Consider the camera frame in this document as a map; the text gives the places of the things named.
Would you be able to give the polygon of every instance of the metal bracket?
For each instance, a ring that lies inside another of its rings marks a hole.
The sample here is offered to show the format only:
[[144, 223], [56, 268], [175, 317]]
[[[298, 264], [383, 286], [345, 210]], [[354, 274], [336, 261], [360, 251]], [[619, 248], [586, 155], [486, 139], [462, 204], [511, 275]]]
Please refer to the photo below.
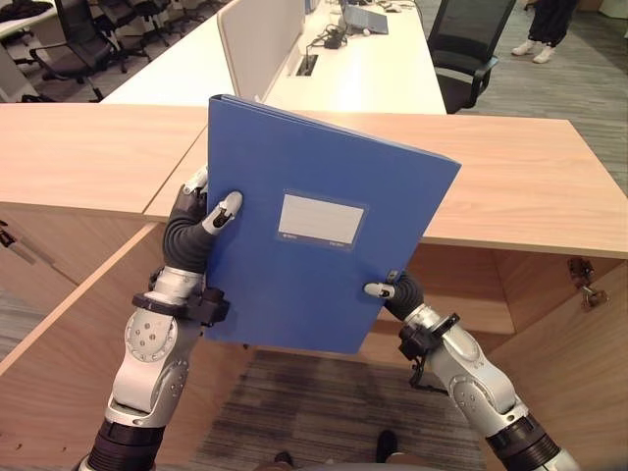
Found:
[[589, 260], [585, 260], [582, 257], [573, 257], [569, 259], [568, 266], [571, 281], [576, 289], [582, 291], [582, 307], [585, 311], [591, 311], [593, 308], [608, 301], [606, 291], [591, 288], [592, 276], [595, 270]]
[[4, 221], [0, 220], [0, 243], [4, 247], [9, 247], [9, 245], [11, 245], [12, 243], [16, 242], [16, 238], [15, 237], [10, 235], [4, 229], [1, 229], [1, 228], [6, 228], [7, 226], [9, 226], [7, 223], [5, 223]]

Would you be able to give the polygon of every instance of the wooden desk surface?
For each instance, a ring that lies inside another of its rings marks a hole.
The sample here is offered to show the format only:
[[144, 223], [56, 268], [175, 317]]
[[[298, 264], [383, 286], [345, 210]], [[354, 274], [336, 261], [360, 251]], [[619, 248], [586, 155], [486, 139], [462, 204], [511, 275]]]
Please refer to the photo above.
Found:
[[[305, 114], [462, 163], [425, 242], [628, 258], [628, 200], [567, 121]], [[207, 131], [146, 210], [149, 219], [168, 217], [206, 155]]]
[[[0, 202], [164, 221], [205, 162], [201, 107], [4, 105]], [[628, 200], [566, 121], [307, 113], [462, 163], [424, 241], [628, 258]]]
[[141, 215], [207, 123], [206, 109], [0, 107], [0, 202]]

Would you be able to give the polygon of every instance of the foot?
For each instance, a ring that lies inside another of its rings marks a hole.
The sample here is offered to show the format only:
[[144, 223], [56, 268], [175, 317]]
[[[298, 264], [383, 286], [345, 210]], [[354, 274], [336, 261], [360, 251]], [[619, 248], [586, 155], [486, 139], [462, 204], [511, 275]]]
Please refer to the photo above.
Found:
[[393, 453], [397, 453], [396, 434], [390, 430], [384, 430], [377, 438], [377, 450], [375, 451], [375, 462], [386, 463]]
[[530, 39], [526, 39], [526, 42], [521, 44], [520, 46], [515, 47], [512, 50], [513, 56], [525, 56], [526, 54], [530, 54], [534, 46], [537, 45], [537, 41], [531, 41]]
[[290, 466], [294, 466], [294, 461], [292, 461], [292, 456], [287, 451], [282, 451], [281, 453], [277, 453], [273, 461], [276, 463], [287, 463]]
[[545, 62], [550, 60], [550, 57], [553, 55], [554, 50], [555, 47], [545, 46], [543, 48], [543, 51], [541, 51], [539, 55], [535, 56], [532, 62], [534, 62], [535, 64], [544, 64]]

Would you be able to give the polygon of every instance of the chair armrest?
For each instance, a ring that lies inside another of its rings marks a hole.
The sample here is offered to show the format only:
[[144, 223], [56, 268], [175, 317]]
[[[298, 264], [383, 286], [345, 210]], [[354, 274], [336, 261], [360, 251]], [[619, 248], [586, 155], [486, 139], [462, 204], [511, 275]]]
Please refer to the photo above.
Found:
[[57, 74], [57, 73], [56, 73], [56, 72], [55, 72], [55, 71], [54, 71], [54, 70], [50, 67], [50, 65], [49, 65], [46, 61], [44, 61], [44, 60], [41, 58], [41, 56], [39, 56], [39, 54], [37, 53], [37, 51], [46, 50], [46, 49], [53, 49], [53, 48], [55, 48], [55, 47], [62, 47], [62, 46], [65, 46], [65, 47], [70, 48], [70, 46], [68, 45], [68, 43], [67, 43], [67, 42], [59, 42], [59, 43], [56, 43], [56, 44], [49, 44], [49, 45], [47, 45], [47, 46], [35, 47], [35, 48], [33, 48], [33, 49], [28, 50], [28, 53], [30, 54], [30, 57], [32, 57], [35, 61], [37, 61], [37, 64], [39, 64], [39, 66], [40, 66], [42, 69], [44, 69], [44, 70], [46, 70], [46, 71], [48, 72], [48, 74], [52, 75], [52, 76], [53, 76], [53, 77], [55, 77], [56, 79], [59, 79], [59, 80], [64, 80], [64, 79], [67, 79], [67, 78], [59, 76], [59, 75], [58, 75], [58, 74]]
[[46, 49], [52, 49], [53, 47], [61, 47], [61, 46], [68, 46], [68, 43], [67, 42], [57, 42], [56, 44], [48, 44], [46, 46], [35, 47], [33, 49], [30, 49], [30, 54], [32, 55], [31, 51], [40, 51], [42, 49], [46, 50]]
[[491, 70], [497, 62], [499, 62], [499, 59], [496, 56], [493, 56], [489, 62], [477, 69], [473, 74], [473, 81], [471, 82], [471, 98], [469, 100], [469, 105], [471, 107], [475, 106], [478, 96], [480, 96], [480, 94], [486, 90], [487, 86], [489, 86]]

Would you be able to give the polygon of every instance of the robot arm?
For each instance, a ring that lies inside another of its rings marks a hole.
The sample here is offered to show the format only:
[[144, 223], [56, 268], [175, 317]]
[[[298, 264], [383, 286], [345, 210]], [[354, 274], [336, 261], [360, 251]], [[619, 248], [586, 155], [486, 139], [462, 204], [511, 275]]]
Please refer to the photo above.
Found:
[[205, 217], [207, 168], [182, 186], [165, 234], [166, 266], [150, 291], [133, 298], [125, 330], [126, 352], [114, 381], [94, 447], [75, 470], [148, 471], [179, 403], [189, 356], [203, 326], [225, 319], [229, 303], [203, 289], [205, 263], [215, 237], [242, 202], [230, 193]]
[[370, 283], [368, 294], [387, 300], [385, 306], [403, 322], [401, 352], [416, 360], [410, 384], [418, 386], [427, 362], [508, 471], [578, 471], [580, 467], [558, 447], [534, 419], [514, 386], [484, 355], [453, 314], [443, 319], [423, 302], [423, 293], [406, 274], [395, 285]]

